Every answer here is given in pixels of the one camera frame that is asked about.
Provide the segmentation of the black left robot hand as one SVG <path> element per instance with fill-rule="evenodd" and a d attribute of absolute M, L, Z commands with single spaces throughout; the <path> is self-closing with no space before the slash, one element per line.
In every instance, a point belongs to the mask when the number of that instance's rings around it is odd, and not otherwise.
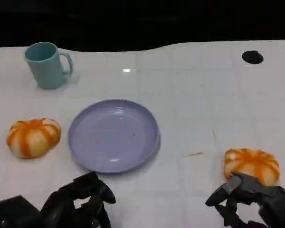
<path fill-rule="evenodd" d="M 42 228 L 109 228 L 104 203 L 115 204 L 111 189 L 92 171 L 54 191 L 40 211 Z"/>

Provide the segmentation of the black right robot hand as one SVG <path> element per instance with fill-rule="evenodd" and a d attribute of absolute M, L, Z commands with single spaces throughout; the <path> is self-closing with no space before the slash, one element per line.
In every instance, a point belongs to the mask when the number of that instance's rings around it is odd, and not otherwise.
<path fill-rule="evenodd" d="M 237 215 L 237 204 L 259 206 L 264 224 L 243 222 Z M 224 219 L 224 226 L 232 228 L 285 228 L 285 189 L 281 186 L 265 186 L 253 176 L 232 172 L 231 178 L 216 189 L 205 204 L 215 207 Z"/>

